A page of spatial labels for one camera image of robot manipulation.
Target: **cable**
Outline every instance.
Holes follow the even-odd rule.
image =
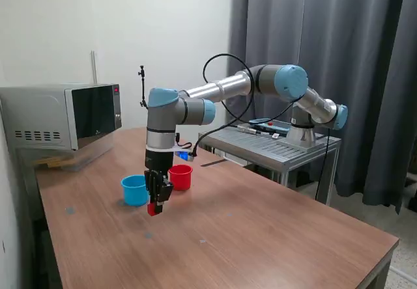
[[[330,128],[327,129],[327,144],[326,144],[326,152],[324,153],[324,159],[323,159],[323,165],[321,166],[321,172],[320,172],[320,177],[319,177],[319,183],[317,184],[317,189],[315,191],[315,200],[317,201],[317,195],[319,194],[319,188],[320,188],[320,182],[321,182],[321,177],[323,176],[323,171],[324,171],[324,164],[326,163],[326,158],[327,158],[327,152],[328,152],[328,141],[330,139]]]
[[[198,146],[198,144],[201,142],[201,140],[204,138],[204,137],[206,137],[207,135],[209,135],[209,134],[211,134],[211,133],[214,133],[214,132],[216,132],[216,131],[220,131],[220,130],[222,130],[222,129],[224,129],[224,128],[226,128],[226,127],[228,127],[228,126],[230,126],[230,125],[232,125],[233,123],[235,123],[236,121],[238,121],[238,120],[240,120],[240,118],[241,117],[243,117],[243,115],[246,113],[246,111],[249,109],[249,107],[250,107],[250,105],[252,104],[252,102],[253,102],[253,97],[254,97],[254,94],[255,94],[255,79],[253,78],[253,75],[252,75],[252,72],[250,71],[250,69],[249,69],[249,67],[246,65],[246,63],[241,59],[241,58],[239,58],[239,57],[237,57],[237,56],[235,56],[235,55],[232,55],[231,53],[219,53],[219,54],[217,54],[217,55],[215,55],[215,56],[213,56],[213,57],[211,57],[206,63],[205,63],[205,65],[204,65],[204,68],[203,68],[203,76],[205,77],[205,70],[206,70],[206,67],[207,67],[207,65],[210,63],[210,62],[212,62],[215,58],[218,58],[218,57],[232,57],[232,58],[234,58],[234,59],[236,59],[237,61],[239,61],[244,67],[245,67],[245,69],[247,69],[247,71],[248,71],[248,73],[249,73],[249,78],[250,78],[250,100],[249,100],[249,103],[248,103],[248,105],[246,106],[246,108],[245,108],[245,110],[243,110],[243,112],[238,116],[238,117],[234,117],[235,119],[234,120],[232,120],[232,121],[230,121],[229,123],[227,123],[227,124],[224,124],[224,125],[222,125],[222,126],[220,126],[220,127],[218,127],[218,128],[216,128],[216,129],[214,129],[214,130],[211,130],[211,131],[208,131],[208,132],[206,132],[206,133],[204,133],[204,134],[202,134],[202,136],[200,136],[200,138],[198,138],[198,140],[195,142],[195,144],[194,144],[194,148],[193,148],[193,151],[192,151],[192,156],[194,156],[194,157],[196,157],[197,156],[197,146]]]
[[[245,68],[249,71],[249,73],[250,74],[252,74],[251,72],[250,72],[250,70],[249,70],[249,68],[244,64],[244,66],[245,66]],[[206,82],[206,83],[208,83],[209,81],[207,81],[207,78],[206,78],[206,67],[207,67],[207,62],[206,62],[206,64],[204,65],[204,68],[203,68],[203,79],[204,79],[204,81]],[[265,121],[262,121],[262,122],[257,122],[256,124],[264,124],[264,123],[268,123],[268,122],[270,122],[270,121],[272,121],[272,120],[275,120],[276,118],[279,118],[280,116],[282,116],[282,114],[284,114],[284,112],[286,112],[286,110],[288,110],[295,102],[297,102],[297,101],[299,101],[301,98],[303,98],[303,96],[301,96],[301,97],[299,97],[299,98],[297,98],[296,100],[294,100],[294,101],[292,101],[291,103],[290,103],[290,105],[287,107],[287,108],[285,108],[285,110],[284,111],[282,111],[279,115],[277,115],[277,116],[275,116],[275,117],[273,117],[273,118],[270,118],[270,119],[268,119],[268,120],[265,120]],[[226,111],[233,117],[233,118],[236,118],[236,116],[232,113],[232,111],[230,111],[229,110],[229,108],[227,108],[227,106],[226,106],[226,104],[224,103],[224,102],[221,102],[222,103],[222,105],[224,106],[224,109],[226,109]],[[255,114],[255,110],[253,110],[253,115],[254,115],[254,118],[256,118],[256,114]],[[251,123],[251,122],[246,122],[245,120],[242,120],[241,118],[239,119],[241,122],[243,122],[243,123],[246,123],[246,124],[254,124],[254,123]]]
[[[177,143],[177,146],[181,147],[182,149],[190,149],[191,147],[193,147],[193,144],[188,141],[185,144]]]

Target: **metal cart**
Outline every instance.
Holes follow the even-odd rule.
[[[277,139],[273,139],[270,135],[254,135],[240,131],[238,128],[225,128],[211,133],[201,142],[206,146],[280,173],[278,182],[285,187],[294,189],[295,182],[289,179],[290,171],[324,156],[326,152],[327,136],[316,134],[316,138],[316,143],[320,146],[311,152],[303,152],[290,146],[280,145],[277,143]],[[332,196],[340,144],[341,139],[330,137],[327,158],[317,193],[317,200],[327,205],[330,204]]]

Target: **metal grating shelf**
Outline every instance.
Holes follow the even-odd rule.
[[[322,146],[308,154],[301,150],[278,144],[277,139],[273,139],[271,136],[253,135],[242,132],[237,128],[225,128],[217,131],[206,136],[201,142],[247,161],[256,162],[266,168],[281,171],[294,169],[300,160],[304,161],[306,158],[316,158],[323,155],[327,138],[318,139],[317,143]],[[330,137],[329,151],[338,148],[339,143],[340,139]]]

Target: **table leg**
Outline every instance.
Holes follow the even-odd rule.
[[[329,205],[332,198],[332,189],[336,165],[338,164],[339,149],[327,153],[324,163],[323,175],[321,176],[320,187],[318,188],[317,201]]]
[[[367,289],[384,289],[385,283],[386,283],[386,277],[388,276],[388,271],[390,270],[390,263],[391,261],[389,261],[383,267],[383,269],[379,272],[379,274],[369,284]]]

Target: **cart leg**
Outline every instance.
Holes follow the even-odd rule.
[[[338,164],[339,149],[327,153],[326,162],[324,163],[323,175],[321,176],[320,186],[317,193],[317,201],[330,205],[334,176],[336,174],[336,165]]]
[[[281,172],[280,184],[285,187],[288,187],[288,177],[289,177],[289,171]]]

